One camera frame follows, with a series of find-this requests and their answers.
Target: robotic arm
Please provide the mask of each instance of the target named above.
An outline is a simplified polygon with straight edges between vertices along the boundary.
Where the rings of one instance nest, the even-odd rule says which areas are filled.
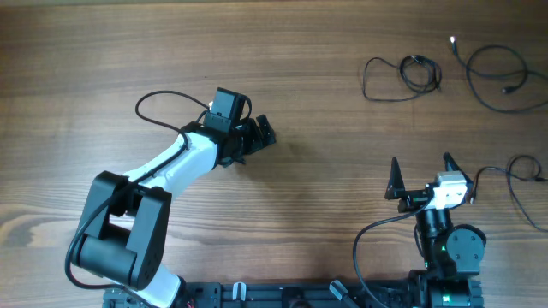
[[[259,116],[257,122],[249,118],[250,104],[249,114],[241,119],[246,102],[246,96],[219,88],[204,123],[191,122],[182,129],[186,144],[179,135],[171,147],[138,169],[124,175],[108,171],[98,175],[79,229],[89,225],[69,251],[71,263],[123,286],[143,304],[188,308],[191,299],[185,281],[161,264],[170,204],[217,165],[245,163],[244,155],[276,142],[266,116]],[[152,176],[141,180],[151,170]],[[118,197],[94,215],[115,195]],[[111,215],[133,216],[133,227],[128,230],[110,223]]]

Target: black cable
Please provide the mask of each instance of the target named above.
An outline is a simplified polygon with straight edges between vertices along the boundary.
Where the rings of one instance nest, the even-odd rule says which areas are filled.
[[[375,297],[375,295],[373,295],[373,293],[371,292],[369,287],[367,287],[366,281],[363,279],[363,276],[361,275],[360,266],[358,265],[358,242],[360,241],[361,236],[365,232],[367,232],[369,229],[375,228],[375,227],[380,226],[380,225],[385,224],[385,223],[397,222],[397,221],[400,221],[402,219],[410,218],[412,216],[415,216],[415,215],[421,213],[427,206],[428,206],[428,204],[424,204],[422,207],[420,207],[418,210],[416,210],[414,212],[407,213],[407,214],[397,216],[397,217],[384,219],[382,221],[374,222],[374,223],[370,224],[369,226],[363,228],[358,233],[358,235],[356,236],[356,238],[354,240],[354,246],[352,247],[352,259],[354,260],[354,269],[356,271],[356,275],[358,276],[358,279],[360,280],[361,286],[363,286],[363,289],[366,291],[367,295],[369,295],[369,297],[371,297],[375,302],[377,302],[383,308],[388,308],[388,307],[385,304],[381,303]]]
[[[422,247],[420,246],[419,225],[418,224],[414,225],[413,235],[414,235],[414,243],[417,245],[417,249],[419,250],[420,256],[424,258],[425,255],[422,252]]]
[[[530,177],[522,177],[522,176],[519,176],[519,175],[516,175],[515,173],[513,173],[512,168],[514,168],[515,163],[517,161],[519,161],[520,159],[529,159],[529,160],[533,161],[537,171],[534,172],[534,174]],[[470,197],[471,197],[470,198],[470,203],[471,204],[473,204],[474,201],[476,200],[476,196],[477,196],[477,193],[478,193],[478,185],[480,184],[480,175],[486,170],[495,170],[495,171],[498,171],[498,172],[505,173],[506,174],[506,182],[508,184],[508,189],[509,189],[509,192],[510,192],[510,196],[517,203],[519,209],[521,210],[521,213],[523,213],[524,217],[526,217],[526,219],[529,221],[531,226],[536,228],[538,231],[548,232],[548,229],[541,228],[541,227],[537,226],[537,224],[531,219],[531,217],[525,211],[525,208],[521,204],[520,200],[517,198],[517,195],[514,192],[514,188],[512,187],[512,178],[520,180],[520,181],[531,181],[531,182],[548,181],[548,179],[540,176],[540,174],[542,173],[542,165],[540,164],[540,161],[536,157],[533,157],[533,156],[530,156],[530,155],[517,155],[515,157],[512,157],[509,160],[508,166],[506,167],[506,169],[500,168],[500,167],[492,167],[492,166],[483,167],[482,169],[480,169],[476,173],[476,176],[474,177],[474,187],[472,188],[472,192],[470,194]]]
[[[143,103],[143,101],[153,95],[158,95],[158,94],[174,94],[174,95],[178,95],[178,96],[182,96],[184,98],[188,98],[190,100],[192,100],[193,102],[197,103],[198,105],[206,108],[207,110],[209,109],[209,107],[200,102],[198,99],[196,98],[193,98],[185,93],[181,93],[181,92],[177,92],[177,91],[168,91],[168,90],[162,90],[162,91],[155,91],[155,92],[150,92],[148,94],[146,94],[144,97],[140,98],[139,101],[137,101],[137,104],[135,104],[135,113],[137,114],[137,116],[145,121],[148,121],[150,123],[153,123],[153,124],[156,124],[156,125],[159,125],[161,127],[166,127],[166,128],[169,128],[169,129],[172,129],[174,131],[176,131],[177,133],[181,133],[181,129],[178,128],[178,127],[174,127],[173,125],[170,125],[170,124],[167,124],[167,123],[164,123],[164,122],[161,122],[161,121],[156,121],[156,120],[153,120],[149,117],[146,117],[144,115],[142,115],[140,112],[139,112],[139,106],[141,103]]]
[[[502,89],[502,92],[504,94],[510,94],[510,93],[513,93],[513,92],[519,90],[523,85],[525,85],[529,75],[535,75],[535,76],[538,76],[538,77],[540,77],[541,79],[544,79],[544,80],[548,80],[548,75],[545,75],[545,74],[542,74],[542,73],[539,73],[539,72],[536,72],[536,71],[529,70],[529,68],[527,67],[527,63],[525,62],[525,59],[523,58],[523,56],[521,56],[517,51],[509,48],[508,46],[498,45],[498,44],[491,44],[491,45],[487,45],[487,46],[479,48],[478,50],[476,50],[468,58],[468,62],[464,62],[461,59],[461,57],[459,56],[459,53],[457,51],[455,37],[451,37],[450,41],[451,41],[451,46],[453,48],[453,54],[455,55],[456,60],[466,69],[466,79],[468,81],[468,85],[470,86],[470,89],[472,90],[472,93],[479,100],[479,102],[482,105],[484,105],[485,107],[487,107],[488,109],[496,111],[496,112],[506,113],[506,114],[517,114],[517,113],[523,113],[523,112],[526,112],[526,111],[534,110],[534,109],[540,108],[542,106],[548,105],[548,100],[546,100],[542,103],[534,104],[534,105],[531,105],[529,107],[507,110],[507,109],[500,109],[500,108],[494,107],[491,104],[487,103],[476,91],[476,89],[474,87],[474,83],[472,82],[471,73],[474,73],[474,74],[476,74],[476,75],[478,75],[479,77],[482,77],[482,78],[493,79],[493,80],[505,80],[505,79],[508,79],[509,77],[521,75],[521,80],[517,85],[515,85],[515,86],[506,86]],[[481,53],[483,53],[487,50],[506,50],[506,51],[509,51],[512,55],[514,55],[519,60],[519,62],[521,63],[521,69],[513,71],[513,72],[502,73],[502,74],[486,74],[486,73],[481,73],[476,69],[473,69],[472,68],[472,63],[474,62],[474,59],[479,54],[481,54]]]
[[[392,68],[396,68],[398,72],[400,73],[400,76],[402,77],[405,85],[411,91],[415,92],[415,94],[410,98],[371,98],[367,96],[367,93],[366,93],[367,68],[369,67],[369,64],[375,60],[381,61],[382,63]],[[414,64],[420,65],[421,67],[426,69],[426,72],[428,73],[428,81],[424,85],[414,83],[413,81],[411,81],[411,79],[409,79],[408,75],[406,74],[406,69]],[[425,56],[421,56],[421,55],[406,56],[400,62],[399,66],[391,64],[387,62],[385,59],[376,56],[373,59],[369,60],[363,69],[363,75],[361,79],[361,92],[363,93],[363,96],[366,99],[373,102],[387,102],[387,103],[405,102],[408,100],[418,98],[419,96],[425,95],[427,93],[433,92],[436,89],[440,90],[441,82],[442,82],[442,69],[439,67],[437,63],[435,63],[431,59],[428,59]]]
[[[74,249],[76,248],[76,244],[80,241],[80,239],[82,238],[82,236],[84,235],[84,233],[86,232],[86,229],[87,227],[89,227],[89,225],[93,222],[93,220],[95,219],[95,217],[97,217],[97,215],[99,215],[99,213],[101,213],[101,211],[103,211],[104,209],[106,209],[109,205],[115,203],[119,198],[121,198],[123,195],[125,195],[126,193],[128,193],[129,191],[131,191],[132,189],[136,188],[139,183],[151,176],[153,176],[156,172],[158,172],[160,169],[162,169],[163,167],[165,167],[167,164],[171,163],[174,159],[176,159],[177,157],[179,157],[185,150],[188,150],[188,139],[187,139],[187,136],[186,134],[180,129],[180,128],[177,128],[177,127],[174,127],[174,126],[171,126],[170,124],[167,124],[167,123],[164,123],[164,122],[160,122],[160,121],[156,121],[156,120],[153,120],[153,119],[150,119],[148,117],[145,117],[143,116],[140,112],[139,112],[139,106],[140,104],[147,98],[153,96],[153,95],[157,95],[157,94],[175,94],[175,95],[179,95],[179,96],[182,96],[184,98],[188,98],[192,101],[194,101],[195,103],[201,105],[202,107],[208,109],[207,105],[201,103],[199,100],[197,100],[196,98],[192,98],[190,96],[188,96],[187,94],[184,94],[184,93],[180,93],[180,92],[175,92],[175,91],[155,91],[155,92],[151,92],[151,93],[148,93],[146,94],[144,97],[142,97],[141,99],[139,99],[139,101],[137,102],[137,104],[135,105],[135,113],[137,114],[138,117],[140,117],[141,119],[145,120],[145,121],[149,121],[150,123],[154,123],[154,124],[157,124],[159,126],[162,126],[162,127],[167,127],[169,129],[173,129],[175,130],[177,133],[179,133],[182,137],[183,137],[183,146],[181,147],[181,149],[179,149],[175,154],[173,154],[171,157],[169,157],[168,159],[166,159],[165,161],[163,161],[162,163],[160,163],[158,166],[154,167],[153,169],[149,170],[148,172],[146,172],[144,175],[142,175],[141,177],[139,177],[138,179],[130,182],[129,184],[127,184],[123,189],[121,189],[119,192],[115,192],[112,196],[108,197],[88,218],[87,220],[82,224],[82,226],[78,229],[78,231],[76,232],[76,235],[74,236],[74,238],[72,239],[72,241],[70,242],[70,245],[68,246],[68,250],[67,250],[67,256],[65,257],[65,275],[67,276],[68,280],[71,281],[75,286],[77,287],[80,287],[80,288],[83,288],[83,289],[88,289],[88,290],[99,290],[99,289],[106,289],[106,288],[119,288],[119,289],[122,289],[122,290],[127,290],[123,285],[119,285],[119,284],[115,284],[115,283],[111,283],[111,284],[103,284],[103,285],[88,285],[88,284],[85,284],[85,283],[82,283],[80,281],[78,281],[74,275],[72,274],[72,270],[70,269],[70,259],[72,258],[72,255],[74,254]]]

